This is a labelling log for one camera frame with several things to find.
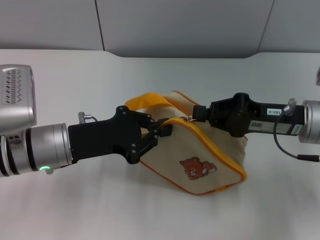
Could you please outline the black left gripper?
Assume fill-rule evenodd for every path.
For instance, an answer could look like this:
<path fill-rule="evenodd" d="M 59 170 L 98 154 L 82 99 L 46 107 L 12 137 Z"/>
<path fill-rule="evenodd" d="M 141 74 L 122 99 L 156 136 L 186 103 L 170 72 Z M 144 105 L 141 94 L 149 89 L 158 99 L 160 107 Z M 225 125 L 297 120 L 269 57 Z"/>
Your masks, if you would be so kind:
<path fill-rule="evenodd" d="M 173 126 L 162 125 L 167 120 L 155 120 L 150 114 L 137 111 L 134 119 L 132 111 L 119 106 L 108 120 L 70 125 L 68 137 L 72 163 L 118 154 L 129 164 L 137 164 L 140 156 L 158 145 L 160 138 L 171 136 Z M 141 128 L 149 130 L 142 134 Z"/>

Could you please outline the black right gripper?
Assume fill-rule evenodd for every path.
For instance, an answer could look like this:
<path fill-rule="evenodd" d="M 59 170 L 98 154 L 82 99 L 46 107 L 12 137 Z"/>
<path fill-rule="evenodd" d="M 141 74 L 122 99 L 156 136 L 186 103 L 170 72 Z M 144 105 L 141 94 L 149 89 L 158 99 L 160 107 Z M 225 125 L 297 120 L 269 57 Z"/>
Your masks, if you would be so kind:
<path fill-rule="evenodd" d="M 305 108 L 296 105 L 293 113 L 287 115 L 285 106 L 256 102 L 246 93 L 237 93 L 232 98 L 213 101 L 209 107 L 195 105 L 193 119 L 209 121 L 210 126 L 217 129 L 227 129 L 233 137 L 248 133 L 296 136 L 305 124 Z"/>

